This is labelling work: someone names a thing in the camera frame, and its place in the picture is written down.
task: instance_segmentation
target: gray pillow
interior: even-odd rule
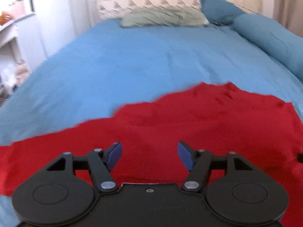
[[[121,26],[203,26],[208,23],[203,13],[192,8],[138,8],[124,16]]]

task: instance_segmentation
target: red towel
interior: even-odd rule
[[[202,83],[154,103],[126,105],[113,118],[0,148],[0,193],[14,189],[62,152],[86,155],[120,141],[122,158],[112,172],[131,183],[181,183],[187,171],[177,155],[178,141],[215,155],[236,151],[281,183],[289,193],[286,227],[303,223],[303,124],[291,103],[238,89]],[[87,173],[77,176],[88,179]],[[212,180],[222,176],[212,173]]]

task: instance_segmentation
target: metal screw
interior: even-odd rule
[[[113,189],[114,187],[116,187],[115,182],[112,181],[106,181],[101,183],[101,188],[102,189]]]
[[[196,189],[199,187],[199,183],[195,181],[188,181],[184,184],[187,189]]]

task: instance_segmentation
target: blue duvet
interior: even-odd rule
[[[31,75],[0,109],[1,145],[110,117],[123,104],[153,101],[200,82],[231,81],[275,95],[292,102],[303,119],[302,83],[230,27],[119,24],[99,23]],[[11,209],[9,199],[1,201]],[[14,226],[12,217],[3,207],[0,226]]]

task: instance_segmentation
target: blue pillow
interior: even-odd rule
[[[303,38],[277,21],[259,14],[243,14],[234,20],[231,28],[303,81]]]
[[[226,0],[200,0],[200,3],[201,12],[210,23],[231,25],[236,17],[245,13]]]

